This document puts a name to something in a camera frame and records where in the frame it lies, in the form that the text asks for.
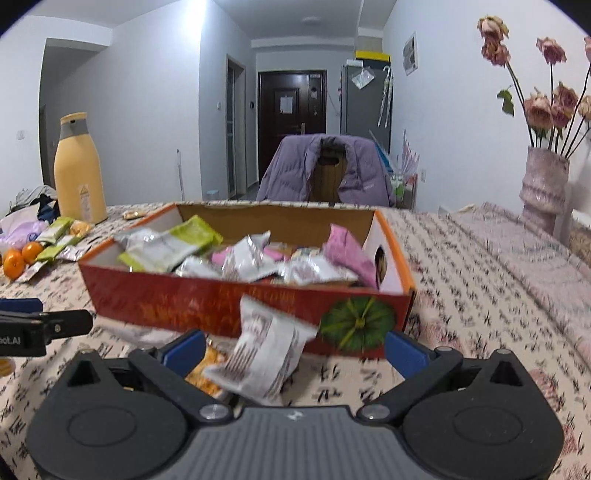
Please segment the green white snack bar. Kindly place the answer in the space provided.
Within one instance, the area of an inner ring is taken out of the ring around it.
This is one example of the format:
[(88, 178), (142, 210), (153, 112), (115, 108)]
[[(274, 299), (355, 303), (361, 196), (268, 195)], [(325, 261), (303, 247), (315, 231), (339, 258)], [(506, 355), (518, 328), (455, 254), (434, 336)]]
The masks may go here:
[(123, 248), (117, 259), (130, 271), (170, 273), (187, 257), (221, 245), (223, 237), (194, 215), (164, 232), (137, 227), (116, 234), (114, 241)]

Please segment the pink snack packet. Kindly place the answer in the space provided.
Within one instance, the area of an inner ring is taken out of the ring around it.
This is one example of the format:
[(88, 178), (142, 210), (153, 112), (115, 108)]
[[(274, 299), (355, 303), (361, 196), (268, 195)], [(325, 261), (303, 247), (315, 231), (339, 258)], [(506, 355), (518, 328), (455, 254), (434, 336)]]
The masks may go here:
[(332, 264), (354, 272), (363, 285), (377, 289), (376, 265), (347, 228), (332, 224), (322, 252)]

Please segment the orange tangerine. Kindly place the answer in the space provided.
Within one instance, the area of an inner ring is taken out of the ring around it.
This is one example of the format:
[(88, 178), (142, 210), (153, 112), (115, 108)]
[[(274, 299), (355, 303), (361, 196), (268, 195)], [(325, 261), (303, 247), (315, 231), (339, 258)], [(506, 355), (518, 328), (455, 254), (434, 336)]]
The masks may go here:
[(22, 248), (21, 255), (27, 265), (32, 265), (43, 250), (44, 246), (41, 243), (31, 241)]
[(26, 262), (20, 251), (9, 250), (3, 255), (4, 275), (11, 281), (18, 279), (26, 268)]

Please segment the white silver snack packet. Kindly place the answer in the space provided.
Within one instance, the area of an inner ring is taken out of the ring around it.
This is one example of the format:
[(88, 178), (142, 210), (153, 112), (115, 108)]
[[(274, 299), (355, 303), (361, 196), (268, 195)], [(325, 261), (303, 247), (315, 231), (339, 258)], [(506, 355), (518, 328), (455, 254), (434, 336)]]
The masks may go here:
[(280, 390), (318, 327), (249, 296), (240, 300), (240, 326), (228, 360), (205, 367), (204, 377), (250, 402), (280, 407)]

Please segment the purple tissue pack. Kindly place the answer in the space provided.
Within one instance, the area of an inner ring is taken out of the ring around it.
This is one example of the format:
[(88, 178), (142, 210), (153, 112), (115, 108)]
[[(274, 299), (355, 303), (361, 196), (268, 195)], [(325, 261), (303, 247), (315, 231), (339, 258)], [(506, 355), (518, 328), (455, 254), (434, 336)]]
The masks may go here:
[(19, 210), (1, 219), (1, 253), (10, 249), (21, 250), (27, 243), (36, 239), (49, 226), (45, 220), (37, 218), (37, 212), (29, 209)]

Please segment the green snack bar on table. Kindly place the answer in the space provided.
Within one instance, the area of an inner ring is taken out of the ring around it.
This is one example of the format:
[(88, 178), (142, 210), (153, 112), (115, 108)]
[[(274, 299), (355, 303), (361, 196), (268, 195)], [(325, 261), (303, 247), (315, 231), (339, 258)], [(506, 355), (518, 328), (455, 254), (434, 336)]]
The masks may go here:
[(60, 216), (37, 236), (36, 241), (43, 245), (54, 245), (69, 231), (72, 223), (72, 218)]

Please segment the red cardboard pumpkin box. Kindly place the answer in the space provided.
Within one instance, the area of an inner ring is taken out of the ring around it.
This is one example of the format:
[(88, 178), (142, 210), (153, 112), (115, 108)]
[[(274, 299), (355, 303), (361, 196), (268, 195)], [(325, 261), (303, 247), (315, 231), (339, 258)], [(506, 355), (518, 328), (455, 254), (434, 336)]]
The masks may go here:
[(331, 281), (300, 285), (273, 274), (246, 281), (181, 277), (173, 272), (133, 272), (121, 257), (123, 247), (109, 238), (78, 263), (96, 312), (139, 326), (204, 332), (236, 338), (239, 302), (249, 296), (318, 329), (308, 353), (379, 358), (386, 335), (407, 326), (417, 287), (387, 212), (318, 203), (173, 203), (149, 214), (139, 226), (166, 232), (193, 216), (205, 221), (224, 246), (246, 236), (270, 233), (274, 243), (293, 253), (301, 247), (321, 249), (332, 227), (349, 231), (372, 264), (372, 282)]

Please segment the yellow thermos bottle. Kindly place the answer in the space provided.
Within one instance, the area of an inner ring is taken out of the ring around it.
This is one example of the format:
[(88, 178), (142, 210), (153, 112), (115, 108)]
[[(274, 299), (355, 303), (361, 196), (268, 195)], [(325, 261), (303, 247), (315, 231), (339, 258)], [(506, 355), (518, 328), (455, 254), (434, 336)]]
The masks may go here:
[(86, 112), (60, 119), (54, 178), (62, 216), (91, 224), (107, 218), (100, 159), (88, 131)]

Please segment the pink quilted cloth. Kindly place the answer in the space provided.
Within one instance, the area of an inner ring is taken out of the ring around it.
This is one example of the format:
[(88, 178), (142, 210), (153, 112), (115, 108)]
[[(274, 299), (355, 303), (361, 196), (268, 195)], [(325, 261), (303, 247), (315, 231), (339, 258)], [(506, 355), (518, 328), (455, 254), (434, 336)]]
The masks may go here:
[(590, 361), (590, 267), (531, 221), (485, 203), (448, 215), (495, 257)]

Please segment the wooden chair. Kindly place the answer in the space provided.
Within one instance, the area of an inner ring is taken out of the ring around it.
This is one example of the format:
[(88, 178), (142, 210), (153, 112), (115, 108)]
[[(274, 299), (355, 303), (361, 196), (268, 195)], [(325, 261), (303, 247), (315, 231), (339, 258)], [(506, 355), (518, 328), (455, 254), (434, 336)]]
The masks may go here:
[(311, 175), (311, 193), (308, 200), (335, 204), (339, 199), (339, 185), (346, 174), (346, 157), (342, 152), (322, 153)]

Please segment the purple jacket on chair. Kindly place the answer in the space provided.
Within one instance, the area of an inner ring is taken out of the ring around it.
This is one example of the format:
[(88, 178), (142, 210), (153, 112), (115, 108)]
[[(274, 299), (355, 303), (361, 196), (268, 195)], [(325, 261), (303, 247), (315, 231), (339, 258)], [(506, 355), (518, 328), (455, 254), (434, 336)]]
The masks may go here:
[(392, 207), (394, 192), (374, 141), (291, 135), (280, 141), (256, 200)]

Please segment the pink ceramic vase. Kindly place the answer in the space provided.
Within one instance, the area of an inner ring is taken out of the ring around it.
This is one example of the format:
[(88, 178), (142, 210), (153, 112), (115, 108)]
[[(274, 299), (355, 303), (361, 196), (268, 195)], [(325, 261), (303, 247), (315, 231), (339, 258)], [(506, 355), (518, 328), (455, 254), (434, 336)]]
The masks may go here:
[(549, 235), (564, 212), (570, 163), (551, 150), (529, 147), (520, 199), (522, 216)]

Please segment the clear storage jar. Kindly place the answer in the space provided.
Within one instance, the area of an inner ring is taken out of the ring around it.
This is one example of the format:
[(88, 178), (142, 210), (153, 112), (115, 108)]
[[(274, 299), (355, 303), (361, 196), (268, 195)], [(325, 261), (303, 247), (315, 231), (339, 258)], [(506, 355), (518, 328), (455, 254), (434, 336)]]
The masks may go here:
[(570, 250), (591, 266), (591, 216), (572, 210), (568, 244)]

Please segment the grey refrigerator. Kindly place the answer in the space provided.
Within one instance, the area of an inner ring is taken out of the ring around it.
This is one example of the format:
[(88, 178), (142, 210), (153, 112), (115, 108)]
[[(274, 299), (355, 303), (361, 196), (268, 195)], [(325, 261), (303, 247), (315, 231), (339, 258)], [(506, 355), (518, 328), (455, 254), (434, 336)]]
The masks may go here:
[(390, 150), (392, 105), (391, 64), (363, 60), (363, 66), (346, 64), (341, 70), (342, 135), (376, 138)]

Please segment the dark entrance door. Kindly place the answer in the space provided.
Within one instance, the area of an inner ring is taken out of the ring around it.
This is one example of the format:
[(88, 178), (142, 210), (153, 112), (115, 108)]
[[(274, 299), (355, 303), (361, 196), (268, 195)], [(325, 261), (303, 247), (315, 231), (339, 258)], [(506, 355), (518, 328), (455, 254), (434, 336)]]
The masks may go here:
[(263, 180), (280, 141), (327, 130), (325, 70), (259, 72), (257, 168)]

